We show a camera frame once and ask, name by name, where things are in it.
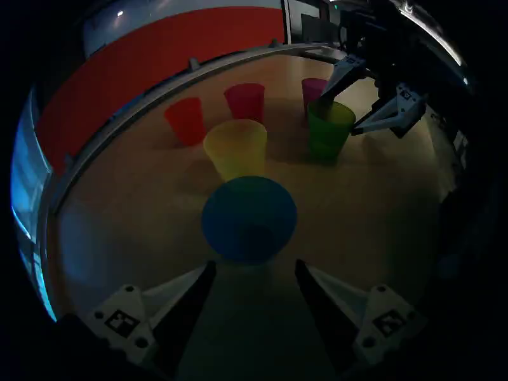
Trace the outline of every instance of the metal frame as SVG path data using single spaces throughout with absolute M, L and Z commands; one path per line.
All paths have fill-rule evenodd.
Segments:
M 148 111 L 157 107 L 161 102 L 176 95 L 184 89 L 200 82 L 208 77 L 218 74 L 224 70 L 230 69 L 236 65 L 245 64 L 253 60 L 269 57 L 276 54 L 305 56 L 305 51 L 316 49 L 329 49 L 322 43 L 310 44 L 291 44 L 274 46 L 270 48 L 256 48 L 235 55 L 227 56 L 216 61 L 206 63 L 194 71 L 182 74 L 173 81 L 170 81 L 139 100 L 128 110 L 119 115 L 113 122 L 97 133 L 79 153 L 72 167 L 62 175 L 58 176 L 51 173 L 44 186 L 41 195 L 41 205 L 39 208 L 39 217 L 37 222 L 37 244 L 36 250 L 41 256 L 41 265 L 43 274 L 48 273 L 48 254 L 47 254 L 47 232 L 48 217 L 50 214 L 57 215 L 62 206 L 66 195 L 79 179 L 84 170 L 101 153 L 111 141 L 127 130 L 137 119 L 145 115 Z M 318 55 L 312 59 L 328 62 L 325 57 L 320 59 Z M 53 291 L 51 282 L 46 283 L 46 289 L 50 302 L 56 299 L 56 293 Z M 60 307 L 53 306 L 57 318 L 60 315 Z

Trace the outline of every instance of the table surface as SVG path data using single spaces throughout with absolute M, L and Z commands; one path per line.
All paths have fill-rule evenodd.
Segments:
M 259 379 L 268 366 L 281 377 L 333 379 L 293 275 L 295 260 L 364 290 L 387 283 L 416 302 L 434 260 L 445 190 L 429 115 L 401 140 L 390 131 L 350 137 L 336 165 L 309 161 L 301 80 L 328 79 L 332 70 L 286 55 L 249 62 L 191 86 L 119 135 L 75 184 L 57 218 L 57 250 L 48 257 L 73 309 L 84 314 L 122 284 L 146 289 L 219 260 L 200 217 L 221 179 L 202 146 L 178 143 L 163 112 L 177 100 L 200 97 L 210 129 L 231 118 L 225 89 L 261 83 L 266 176 L 292 195 L 297 228 L 267 265 L 218 266 L 180 378 Z M 376 99 L 371 79 L 336 98 L 357 118 Z

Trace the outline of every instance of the orange wall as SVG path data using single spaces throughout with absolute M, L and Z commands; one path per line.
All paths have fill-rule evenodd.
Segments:
M 111 115 L 136 96 L 187 68 L 238 50 L 284 41 L 281 10 L 210 8 L 166 17 L 107 45 L 55 93 L 36 126 L 56 173 Z

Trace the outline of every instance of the magenta cup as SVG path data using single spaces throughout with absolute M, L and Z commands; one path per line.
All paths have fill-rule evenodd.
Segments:
M 320 78 L 306 78 L 302 81 L 302 92 L 304 93 L 304 111 L 306 119 L 307 105 L 321 96 L 327 83 L 327 80 Z
M 258 83 L 241 83 L 224 92 L 234 119 L 251 119 L 263 123 L 265 86 Z

